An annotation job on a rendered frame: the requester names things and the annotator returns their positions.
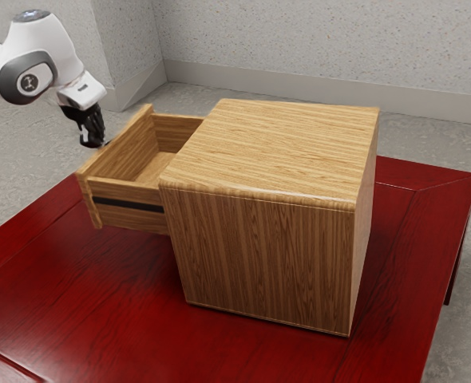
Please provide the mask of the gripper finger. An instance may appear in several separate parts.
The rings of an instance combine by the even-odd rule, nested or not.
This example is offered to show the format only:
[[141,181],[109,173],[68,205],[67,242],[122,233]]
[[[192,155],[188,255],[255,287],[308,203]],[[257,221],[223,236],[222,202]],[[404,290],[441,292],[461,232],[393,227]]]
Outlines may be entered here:
[[86,148],[101,148],[105,145],[105,126],[96,119],[87,119],[79,125],[80,144]]

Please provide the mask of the wooden drawer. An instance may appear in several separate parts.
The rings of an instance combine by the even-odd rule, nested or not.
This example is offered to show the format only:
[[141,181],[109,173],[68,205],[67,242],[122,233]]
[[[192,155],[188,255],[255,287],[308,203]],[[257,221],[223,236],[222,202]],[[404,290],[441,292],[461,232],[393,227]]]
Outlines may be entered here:
[[168,234],[159,177],[203,121],[156,113],[147,104],[92,155],[76,177],[95,228]]

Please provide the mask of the light wooden cabinet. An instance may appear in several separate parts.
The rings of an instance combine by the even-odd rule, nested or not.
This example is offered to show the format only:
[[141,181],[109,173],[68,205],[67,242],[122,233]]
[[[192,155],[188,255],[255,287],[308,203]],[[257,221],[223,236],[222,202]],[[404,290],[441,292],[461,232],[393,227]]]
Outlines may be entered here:
[[186,301],[350,335],[379,110],[223,99],[160,176]]

